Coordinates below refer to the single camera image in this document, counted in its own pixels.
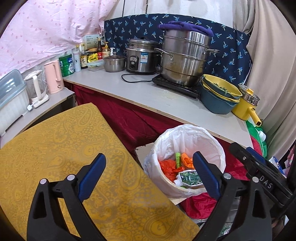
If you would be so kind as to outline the dark green foil wrapper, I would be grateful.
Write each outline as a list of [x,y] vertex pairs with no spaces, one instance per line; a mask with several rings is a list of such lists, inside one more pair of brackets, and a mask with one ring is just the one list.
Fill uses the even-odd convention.
[[178,173],[174,184],[179,187],[194,189],[201,186],[203,183],[196,170],[185,170]]

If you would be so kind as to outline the red plastic bag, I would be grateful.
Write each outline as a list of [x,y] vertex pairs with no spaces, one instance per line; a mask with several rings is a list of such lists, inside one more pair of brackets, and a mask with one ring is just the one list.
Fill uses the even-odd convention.
[[171,182],[174,182],[176,180],[176,176],[178,175],[179,172],[182,172],[185,170],[185,168],[182,166],[177,168],[177,163],[174,160],[159,161],[159,165],[161,167],[163,174]]

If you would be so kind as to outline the orange printed plastic bag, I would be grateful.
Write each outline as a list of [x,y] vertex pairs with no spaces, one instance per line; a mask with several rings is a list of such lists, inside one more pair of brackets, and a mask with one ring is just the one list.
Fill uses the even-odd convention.
[[190,170],[195,169],[193,164],[193,158],[190,158],[186,153],[181,154],[181,162],[182,162],[182,166],[185,169],[190,169]]

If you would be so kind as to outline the green carton box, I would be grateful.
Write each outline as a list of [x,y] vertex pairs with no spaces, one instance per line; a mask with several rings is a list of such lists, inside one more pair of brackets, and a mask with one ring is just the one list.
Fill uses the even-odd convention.
[[182,166],[181,164],[181,153],[176,152],[175,153],[175,161],[176,161],[176,168],[180,168]]

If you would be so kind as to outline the white lined trash bin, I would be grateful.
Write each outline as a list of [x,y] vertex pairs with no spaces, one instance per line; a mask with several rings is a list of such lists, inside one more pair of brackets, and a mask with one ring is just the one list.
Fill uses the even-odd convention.
[[157,138],[144,159],[144,172],[169,198],[189,198],[205,193],[202,184],[197,188],[176,186],[165,176],[159,164],[159,161],[174,160],[177,152],[192,157],[196,151],[201,152],[208,163],[216,165],[221,172],[225,171],[225,152],[220,143],[206,129],[185,124],[170,128]]

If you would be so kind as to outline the yellow paisley tablecloth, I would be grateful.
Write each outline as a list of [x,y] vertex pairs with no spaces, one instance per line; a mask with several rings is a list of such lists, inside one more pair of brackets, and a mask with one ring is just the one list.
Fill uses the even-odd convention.
[[21,237],[39,181],[63,180],[106,156],[84,207],[107,240],[192,240],[198,226],[158,189],[91,103],[57,114],[1,149],[1,208]]

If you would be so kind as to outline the blue yellow stacked basins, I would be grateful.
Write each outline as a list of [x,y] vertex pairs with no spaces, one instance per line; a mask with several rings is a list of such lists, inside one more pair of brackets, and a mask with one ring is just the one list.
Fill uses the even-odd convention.
[[200,100],[212,113],[228,114],[240,102],[241,91],[226,80],[208,74],[200,79]]

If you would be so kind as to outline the dish rack with blue lid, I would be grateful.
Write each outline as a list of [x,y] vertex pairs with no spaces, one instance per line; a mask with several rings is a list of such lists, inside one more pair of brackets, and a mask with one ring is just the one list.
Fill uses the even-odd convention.
[[1,137],[20,116],[27,113],[29,104],[26,83],[18,70],[14,69],[1,78]]

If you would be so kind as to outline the black induction cooktop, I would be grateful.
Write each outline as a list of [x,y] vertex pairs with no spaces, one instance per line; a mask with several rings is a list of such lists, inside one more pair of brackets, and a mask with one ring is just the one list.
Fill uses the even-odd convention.
[[189,96],[192,98],[199,98],[200,97],[200,91],[199,91],[199,88],[197,87],[197,85],[195,85],[193,87],[179,85],[179,84],[176,84],[176,83],[166,80],[165,78],[162,77],[161,74],[152,78],[152,82],[158,86],[179,92],[183,95],[186,95],[186,96]]

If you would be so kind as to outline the white glass electric kettle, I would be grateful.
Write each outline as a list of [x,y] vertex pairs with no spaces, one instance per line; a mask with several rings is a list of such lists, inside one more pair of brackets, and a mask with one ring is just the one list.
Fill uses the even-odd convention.
[[24,78],[24,81],[26,83],[33,108],[38,108],[49,100],[47,85],[42,77],[42,70],[35,70],[29,73]]

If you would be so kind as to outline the green tin can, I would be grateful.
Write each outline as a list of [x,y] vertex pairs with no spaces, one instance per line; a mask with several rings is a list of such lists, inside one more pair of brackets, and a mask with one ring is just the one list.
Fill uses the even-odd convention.
[[75,67],[71,54],[59,57],[59,64],[63,77],[69,76],[75,72]]

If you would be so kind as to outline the navy floral cloth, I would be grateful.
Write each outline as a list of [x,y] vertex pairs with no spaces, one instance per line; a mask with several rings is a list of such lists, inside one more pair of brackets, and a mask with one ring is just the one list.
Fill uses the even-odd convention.
[[213,32],[209,46],[219,52],[210,54],[204,66],[204,73],[218,76],[233,85],[246,82],[252,66],[246,47],[250,36],[221,23],[173,14],[131,15],[105,20],[104,35],[110,47],[114,47],[120,54],[125,54],[130,39],[145,37],[162,43],[161,36],[164,32],[158,29],[158,25],[170,21],[191,23]]

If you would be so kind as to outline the white bottle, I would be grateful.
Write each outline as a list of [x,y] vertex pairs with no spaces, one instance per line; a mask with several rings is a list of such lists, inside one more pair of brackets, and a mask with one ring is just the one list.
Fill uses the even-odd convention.
[[73,50],[73,63],[74,63],[75,72],[80,72],[81,71],[81,64],[80,64],[79,45],[76,45],[75,49]]

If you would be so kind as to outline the small steel pot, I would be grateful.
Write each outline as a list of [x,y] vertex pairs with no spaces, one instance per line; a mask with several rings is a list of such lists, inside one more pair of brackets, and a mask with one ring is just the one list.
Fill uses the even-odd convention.
[[120,72],[125,69],[126,65],[126,56],[123,55],[111,55],[105,57],[104,61],[104,69],[107,72]]

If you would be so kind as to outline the silver rice cooker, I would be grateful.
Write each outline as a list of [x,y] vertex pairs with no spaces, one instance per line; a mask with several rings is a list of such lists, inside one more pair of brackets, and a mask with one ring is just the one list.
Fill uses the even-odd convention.
[[148,39],[130,39],[126,47],[126,69],[137,74],[153,74],[160,65],[159,43]]

